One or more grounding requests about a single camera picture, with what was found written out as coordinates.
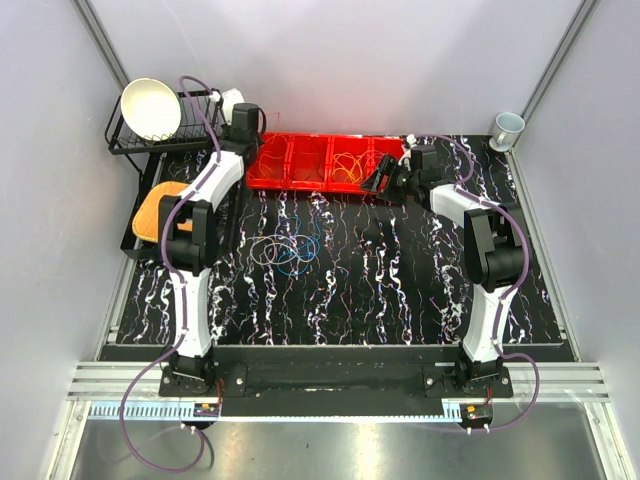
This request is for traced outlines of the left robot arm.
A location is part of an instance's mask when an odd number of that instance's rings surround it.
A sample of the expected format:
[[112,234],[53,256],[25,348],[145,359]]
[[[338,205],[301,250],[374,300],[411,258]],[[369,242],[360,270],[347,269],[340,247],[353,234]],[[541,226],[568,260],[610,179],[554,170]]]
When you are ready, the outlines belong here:
[[266,117],[254,103],[231,107],[230,122],[212,140],[211,156],[193,182],[159,202],[158,247],[174,291],[176,336],[161,358],[163,380],[196,396],[216,387],[208,327],[208,283],[219,249],[216,210],[255,160]]

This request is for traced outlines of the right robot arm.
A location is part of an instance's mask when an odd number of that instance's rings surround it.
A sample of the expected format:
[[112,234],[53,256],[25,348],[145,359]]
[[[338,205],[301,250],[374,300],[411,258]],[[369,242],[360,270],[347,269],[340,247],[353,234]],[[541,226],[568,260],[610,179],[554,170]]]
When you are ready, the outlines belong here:
[[503,372],[508,312],[529,270],[520,206],[484,200],[444,180],[431,145],[413,147],[399,159],[383,155],[360,189],[395,204],[411,196],[425,210],[463,229],[463,271],[473,285],[473,297],[452,382],[470,397],[496,389]]

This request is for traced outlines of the red bin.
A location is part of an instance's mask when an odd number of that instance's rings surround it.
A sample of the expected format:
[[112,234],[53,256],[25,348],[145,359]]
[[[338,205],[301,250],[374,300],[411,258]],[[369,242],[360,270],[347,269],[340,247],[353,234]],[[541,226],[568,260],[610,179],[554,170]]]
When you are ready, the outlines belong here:
[[291,190],[322,191],[326,186],[326,162],[330,137],[296,134],[292,138],[287,182]]
[[372,141],[366,137],[334,136],[328,157],[327,190],[362,194],[360,184],[369,175]]
[[[389,154],[397,159],[403,154],[402,141],[400,139],[382,139],[373,141],[373,151],[368,177],[373,173],[383,155]],[[410,169],[398,162],[398,166],[390,177],[386,178],[379,193],[379,199],[399,202],[403,199],[406,191],[405,183],[410,176]]]
[[286,184],[286,165],[292,135],[268,132],[256,161],[247,172],[247,186],[253,189],[282,189]]

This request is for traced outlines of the white bowl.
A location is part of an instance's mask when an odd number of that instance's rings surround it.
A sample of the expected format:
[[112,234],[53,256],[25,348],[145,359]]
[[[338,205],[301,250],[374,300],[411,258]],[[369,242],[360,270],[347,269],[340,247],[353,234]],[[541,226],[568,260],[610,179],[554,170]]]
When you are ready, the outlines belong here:
[[181,102],[164,83],[139,78],[123,90],[120,109],[129,128],[148,141],[171,138],[181,123]]

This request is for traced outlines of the light blue mug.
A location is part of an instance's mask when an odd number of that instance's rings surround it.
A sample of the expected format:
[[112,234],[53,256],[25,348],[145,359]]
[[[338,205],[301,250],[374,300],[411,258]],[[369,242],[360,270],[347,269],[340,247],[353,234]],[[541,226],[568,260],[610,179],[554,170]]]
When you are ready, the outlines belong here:
[[502,112],[495,118],[489,146],[496,152],[510,150],[525,129],[526,122],[518,114]]

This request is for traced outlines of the woven bamboo tray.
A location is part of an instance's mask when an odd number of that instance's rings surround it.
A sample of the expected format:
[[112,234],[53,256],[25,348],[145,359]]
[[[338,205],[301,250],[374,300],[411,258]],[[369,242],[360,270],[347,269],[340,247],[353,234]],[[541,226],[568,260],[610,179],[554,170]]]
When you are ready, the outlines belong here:
[[186,183],[166,181],[154,186],[132,220],[132,232],[140,240],[158,243],[159,230],[159,203],[163,196],[177,196],[187,187]]

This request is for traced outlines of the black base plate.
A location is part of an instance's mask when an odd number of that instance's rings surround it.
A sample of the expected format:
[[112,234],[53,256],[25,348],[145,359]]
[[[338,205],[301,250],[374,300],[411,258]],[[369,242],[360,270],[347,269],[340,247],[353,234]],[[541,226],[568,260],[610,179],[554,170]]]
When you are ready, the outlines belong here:
[[228,417],[446,418],[447,400],[510,399],[513,387],[502,361],[478,367],[456,346],[221,346],[166,361],[159,394],[221,394]]

